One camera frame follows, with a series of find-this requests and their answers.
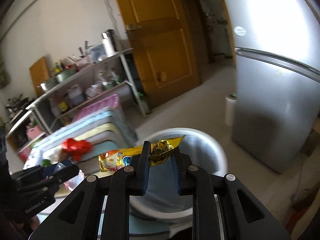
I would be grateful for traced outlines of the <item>yellow snack wrapper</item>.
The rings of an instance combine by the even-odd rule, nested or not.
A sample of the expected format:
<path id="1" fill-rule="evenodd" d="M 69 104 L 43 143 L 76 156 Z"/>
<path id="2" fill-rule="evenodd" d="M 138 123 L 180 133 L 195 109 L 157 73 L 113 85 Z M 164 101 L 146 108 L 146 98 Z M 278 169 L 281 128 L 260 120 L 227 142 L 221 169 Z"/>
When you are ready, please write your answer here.
<path id="1" fill-rule="evenodd" d="M 163 165 L 170 157 L 171 151 L 177 148 L 184 138 L 185 135 L 151 143 L 151 153 L 148 157 L 150 167 Z M 101 172 L 116 172 L 125 166 L 129 166 L 131 159 L 136 155 L 140 155 L 142 150 L 143 146 L 137 146 L 110 150 L 99 155 L 98 159 Z"/>

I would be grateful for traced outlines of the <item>red plastic wrapper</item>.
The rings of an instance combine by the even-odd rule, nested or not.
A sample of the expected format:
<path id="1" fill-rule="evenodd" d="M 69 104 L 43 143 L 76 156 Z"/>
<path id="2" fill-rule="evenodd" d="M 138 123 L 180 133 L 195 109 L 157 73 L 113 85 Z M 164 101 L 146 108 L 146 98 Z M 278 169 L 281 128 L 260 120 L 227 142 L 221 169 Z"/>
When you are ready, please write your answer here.
<path id="1" fill-rule="evenodd" d="M 74 161 L 80 161 L 82 156 L 92 149 L 92 144 L 86 140 L 68 138 L 62 143 L 62 150 Z"/>

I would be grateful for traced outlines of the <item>white trash bin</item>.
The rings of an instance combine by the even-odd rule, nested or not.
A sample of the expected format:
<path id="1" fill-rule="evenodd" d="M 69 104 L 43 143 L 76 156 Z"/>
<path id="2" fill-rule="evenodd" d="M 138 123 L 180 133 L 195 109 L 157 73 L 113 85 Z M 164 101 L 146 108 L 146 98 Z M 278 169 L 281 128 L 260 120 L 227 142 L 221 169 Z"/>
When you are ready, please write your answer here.
<path id="1" fill-rule="evenodd" d="M 227 173 L 225 152 L 207 133 L 191 128 L 169 128 L 148 135 L 145 140 L 157 142 L 183 135 L 180 152 L 191 159 L 187 175 L 200 169 L 221 177 Z M 176 192 L 170 158 L 163 165 L 150 168 L 146 193 L 142 197 L 131 197 L 130 205 L 146 217 L 169 223 L 191 220 L 193 213 L 192 196 L 179 196 Z"/>

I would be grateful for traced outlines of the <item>metal kitchen shelf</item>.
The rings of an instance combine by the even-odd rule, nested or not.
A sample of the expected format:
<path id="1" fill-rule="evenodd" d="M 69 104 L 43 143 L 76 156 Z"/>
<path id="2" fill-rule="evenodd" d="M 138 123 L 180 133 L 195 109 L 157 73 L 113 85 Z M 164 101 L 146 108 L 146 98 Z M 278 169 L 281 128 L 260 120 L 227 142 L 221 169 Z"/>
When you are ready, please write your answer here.
<path id="1" fill-rule="evenodd" d="M 53 86 L 27 102 L 11 121 L 7 145 L 26 160 L 33 143 L 71 122 L 80 109 L 114 93 L 123 101 L 134 97 L 145 115 L 127 62 L 130 55 L 130 49 L 118 51 L 103 61 L 72 67 L 52 77 Z"/>

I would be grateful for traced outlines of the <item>pink basket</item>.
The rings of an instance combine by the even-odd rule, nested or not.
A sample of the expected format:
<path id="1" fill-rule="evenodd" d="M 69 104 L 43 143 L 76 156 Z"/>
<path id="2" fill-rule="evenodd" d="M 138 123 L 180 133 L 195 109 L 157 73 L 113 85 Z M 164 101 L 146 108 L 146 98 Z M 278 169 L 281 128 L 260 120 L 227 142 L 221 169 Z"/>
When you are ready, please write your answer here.
<path id="1" fill-rule="evenodd" d="M 27 127 L 27 137 L 29 138 L 29 140 L 35 139 L 36 137 L 38 137 L 42 133 L 43 133 L 43 130 L 40 127 L 40 125 L 36 125 L 33 127 L 31 127 L 31 126 Z"/>

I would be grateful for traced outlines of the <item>striped tablecloth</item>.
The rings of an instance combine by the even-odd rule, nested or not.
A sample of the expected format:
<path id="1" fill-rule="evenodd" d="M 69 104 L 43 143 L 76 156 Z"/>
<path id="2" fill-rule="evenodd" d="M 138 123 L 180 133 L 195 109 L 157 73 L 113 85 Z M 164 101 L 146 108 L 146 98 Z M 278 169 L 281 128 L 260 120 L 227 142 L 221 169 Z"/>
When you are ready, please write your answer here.
<path id="1" fill-rule="evenodd" d="M 26 170 L 41 165 L 44 159 L 52 164 L 57 163 L 62 143 L 68 138 L 76 141 L 86 140 L 93 146 L 80 160 L 73 161 L 85 175 L 100 171 L 98 163 L 100 154 L 118 148 L 131 148 L 138 140 L 137 133 L 131 128 L 123 113 L 106 107 L 57 130 L 36 143 L 23 168 Z"/>

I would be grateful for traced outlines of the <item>green glass bottle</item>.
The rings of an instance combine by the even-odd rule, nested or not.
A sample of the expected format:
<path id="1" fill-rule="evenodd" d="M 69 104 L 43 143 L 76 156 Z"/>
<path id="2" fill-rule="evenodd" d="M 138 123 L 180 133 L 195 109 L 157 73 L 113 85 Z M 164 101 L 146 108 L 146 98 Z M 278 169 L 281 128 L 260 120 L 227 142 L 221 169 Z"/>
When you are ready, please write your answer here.
<path id="1" fill-rule="evenodd" d="M 149 104 L 148 104 L 148 101 L 147 101 L 146 96 L 145 96 L 143 93 L 138 93 L 138 95 L 139 95 L 141 104 L 142 104 L 142 106 L 143 106 L 144 112 L 145 112 L 146 114 L 150 114 L 150 113 L 151 113 L 151 110 L 150 110 L 150 108 L 149 108 Z"/>

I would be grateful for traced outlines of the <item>black frying pans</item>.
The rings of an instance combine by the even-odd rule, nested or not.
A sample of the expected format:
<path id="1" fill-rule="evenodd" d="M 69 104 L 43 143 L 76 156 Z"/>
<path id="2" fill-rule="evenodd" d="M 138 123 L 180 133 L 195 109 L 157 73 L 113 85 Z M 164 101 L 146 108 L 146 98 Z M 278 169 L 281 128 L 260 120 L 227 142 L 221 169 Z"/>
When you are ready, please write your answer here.
<path id="1" fill-rule="evenodd" d="M 19 94 L 18 96 L 14 96 L 7 100 L 5 104 L 5 109 L 9 111 L 9 113 L 15 113 L 21 110 L 25 105 L 30 103 L 29 97 L 25 97 L 23 93 Z"/>

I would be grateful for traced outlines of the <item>white paper towel roll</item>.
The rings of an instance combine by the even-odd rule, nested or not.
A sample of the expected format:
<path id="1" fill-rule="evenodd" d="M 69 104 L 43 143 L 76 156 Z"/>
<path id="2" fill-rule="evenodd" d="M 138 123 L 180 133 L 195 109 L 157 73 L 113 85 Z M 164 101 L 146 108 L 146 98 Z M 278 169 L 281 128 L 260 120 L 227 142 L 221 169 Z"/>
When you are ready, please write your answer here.
<path id="1" fill-rule="evenodd" d="M 237 94 L 232 93 L 226 96 L 225 98 L 226 104 L 225 104 L 225 124 L 228 126 L 233 126 L 234 121 L 234 111 L 237 101 Z"/>

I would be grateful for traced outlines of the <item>white oil jug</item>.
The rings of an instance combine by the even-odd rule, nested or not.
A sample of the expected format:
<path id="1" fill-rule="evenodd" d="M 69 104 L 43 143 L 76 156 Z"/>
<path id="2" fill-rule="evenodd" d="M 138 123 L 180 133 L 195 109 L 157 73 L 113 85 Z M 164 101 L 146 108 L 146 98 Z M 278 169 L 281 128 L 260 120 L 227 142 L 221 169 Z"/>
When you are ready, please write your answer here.
<path id="1" fill-rule="evenodd" d="M 77 106 L 85 101 L 83 90 L 79 85 L 73 85 L 67 90 L 67 94 L 73 106 Z"/>

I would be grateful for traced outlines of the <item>steel pot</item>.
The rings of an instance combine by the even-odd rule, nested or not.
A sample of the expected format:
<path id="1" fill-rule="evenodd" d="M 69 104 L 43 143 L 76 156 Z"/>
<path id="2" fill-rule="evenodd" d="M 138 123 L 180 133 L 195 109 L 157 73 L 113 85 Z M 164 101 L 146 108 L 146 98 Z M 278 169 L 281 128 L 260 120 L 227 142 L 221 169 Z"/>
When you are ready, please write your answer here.
<path id="1" fill-rule="evenodd" d="M 56 77 L 51 77 L 48 80 L 44 81 L 37 88 L 42 89 L 45 93 L 50 89 L 54 88 L 58 84 Z"/>

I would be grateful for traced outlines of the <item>pink plastic storage box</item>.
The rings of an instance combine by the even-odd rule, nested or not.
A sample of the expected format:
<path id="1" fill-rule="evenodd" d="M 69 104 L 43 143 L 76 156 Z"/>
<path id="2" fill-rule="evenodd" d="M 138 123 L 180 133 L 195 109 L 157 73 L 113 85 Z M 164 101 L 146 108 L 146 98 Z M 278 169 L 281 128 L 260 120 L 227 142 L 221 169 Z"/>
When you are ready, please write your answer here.
<path id="1" fill-rule="evenodd" d="M 72 122 L 76 122 L 76 121 L 86 117 L 87 115 L 95 113 L 103 108 L 108 108 L 108 109 L 117 111 L 122 115 L 124 114 L 118 94 L 113 94 L 111 96 L 103 98 L 103 99 L 81 109 L 74 116 Z"/>

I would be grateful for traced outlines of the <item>green metal basin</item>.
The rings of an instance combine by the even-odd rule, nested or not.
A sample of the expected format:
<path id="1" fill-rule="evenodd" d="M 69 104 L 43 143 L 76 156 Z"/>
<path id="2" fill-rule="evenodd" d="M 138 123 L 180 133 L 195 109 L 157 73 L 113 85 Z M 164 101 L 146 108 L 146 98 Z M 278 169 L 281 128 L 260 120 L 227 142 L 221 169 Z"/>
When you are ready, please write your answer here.
<path id="1" fill-rule="evenodd" d="M 75 73 L 76 73 L 76 68 L 71 67 L 71 68 L 66 69 L 63 72 L 60 72 L 59 74 L 57 74 L 56 80 L 58 83 L 62 83 L 63 81 L 67 80 L 72 75 L 74 75 Z"/>

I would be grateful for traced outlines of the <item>wooden cutting board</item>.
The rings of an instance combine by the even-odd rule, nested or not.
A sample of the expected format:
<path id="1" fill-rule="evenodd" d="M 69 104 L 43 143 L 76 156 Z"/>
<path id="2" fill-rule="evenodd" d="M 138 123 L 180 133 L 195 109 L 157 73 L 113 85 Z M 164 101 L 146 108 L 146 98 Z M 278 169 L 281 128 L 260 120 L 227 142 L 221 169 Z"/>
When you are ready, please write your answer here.
<path id="1" fill-rule="evenodd" d="M 36 96 L 41 96 L 44 91 L 41 88 L 41 83 L 50 78 L 47 59 L 45 56 L 38 59 L 30 68 L 29 74 Z"/>

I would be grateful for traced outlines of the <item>clear plastic container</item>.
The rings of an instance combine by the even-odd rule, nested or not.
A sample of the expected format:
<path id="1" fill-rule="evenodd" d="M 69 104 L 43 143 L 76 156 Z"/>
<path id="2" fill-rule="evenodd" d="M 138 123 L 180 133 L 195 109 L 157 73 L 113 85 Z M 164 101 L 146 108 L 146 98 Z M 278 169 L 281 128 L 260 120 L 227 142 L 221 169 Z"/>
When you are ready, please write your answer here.
<path id="1" fill-rule="evenodd" d="M 103 61 L 105 58 L 107 58 L 103 44 L 97 44 L 95 46 L 92 46 L 89 52 L 91 61 L 93 63 Z"/>

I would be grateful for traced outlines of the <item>orange wooden door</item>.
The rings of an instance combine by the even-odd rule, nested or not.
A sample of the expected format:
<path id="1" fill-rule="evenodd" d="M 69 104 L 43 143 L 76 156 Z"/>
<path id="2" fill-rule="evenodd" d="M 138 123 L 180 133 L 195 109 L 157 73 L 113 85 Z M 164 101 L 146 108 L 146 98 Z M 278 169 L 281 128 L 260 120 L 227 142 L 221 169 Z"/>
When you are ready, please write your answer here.
<path id="1" fill-rule="evenodd" d="M 183 0 L 117 0 L 151 107 L 200 84 Z"/>

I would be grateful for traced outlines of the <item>white electric kettle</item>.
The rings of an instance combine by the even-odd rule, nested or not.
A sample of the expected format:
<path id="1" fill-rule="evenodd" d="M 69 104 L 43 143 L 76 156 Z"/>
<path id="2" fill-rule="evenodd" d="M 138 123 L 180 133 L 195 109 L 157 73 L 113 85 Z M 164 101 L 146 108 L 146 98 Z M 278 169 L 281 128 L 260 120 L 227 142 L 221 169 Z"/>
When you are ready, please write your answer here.
<path id="1" fill-rule="evenodd" d="M 108 29 L 101 33 L 102 44 L 107 57 L 113 56 L 116 52 L 121 51 L 123 46 L 114 29 Z"/>

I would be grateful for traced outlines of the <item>silver refrigerator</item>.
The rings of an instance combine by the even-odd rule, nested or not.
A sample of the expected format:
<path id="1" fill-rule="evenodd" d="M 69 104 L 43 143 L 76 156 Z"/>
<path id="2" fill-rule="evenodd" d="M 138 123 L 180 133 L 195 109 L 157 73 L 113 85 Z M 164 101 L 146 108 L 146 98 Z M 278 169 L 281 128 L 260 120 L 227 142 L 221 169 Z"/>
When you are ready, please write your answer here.
<path id="1" fill-rule="evenodd" d="M 319 0 L 225 0 L 238 96 L 232 139 L 286 171 L 319 111 Z"/>

